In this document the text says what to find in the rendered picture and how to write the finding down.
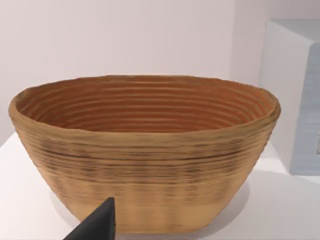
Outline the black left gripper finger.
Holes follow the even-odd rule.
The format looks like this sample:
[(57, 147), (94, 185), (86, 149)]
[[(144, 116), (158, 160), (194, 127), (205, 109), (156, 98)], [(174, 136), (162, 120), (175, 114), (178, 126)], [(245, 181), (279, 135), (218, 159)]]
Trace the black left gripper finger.
[(108, 197), (62, 240), (115, 240), (115, 199)]

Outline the brown woven basket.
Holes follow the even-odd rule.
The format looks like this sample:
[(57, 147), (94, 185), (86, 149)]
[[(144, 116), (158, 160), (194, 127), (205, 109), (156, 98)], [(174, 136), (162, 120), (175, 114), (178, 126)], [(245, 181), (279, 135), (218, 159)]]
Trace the brown woven basket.
[(190, 75), (29, 87), (8, 107), (41, 177), (83, 221), (106, 198), (121, 233), (191, 233), (231, 202), (281, 114), (269, 91)]

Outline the pale blue box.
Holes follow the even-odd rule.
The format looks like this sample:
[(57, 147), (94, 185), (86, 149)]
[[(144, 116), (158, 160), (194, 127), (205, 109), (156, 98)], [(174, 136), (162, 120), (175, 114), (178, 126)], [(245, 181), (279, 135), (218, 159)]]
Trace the pale blue box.
[(271, 136), (292, 175), (320, 176), (320, 19), (266, 24), (259, 86), (279, 100)]

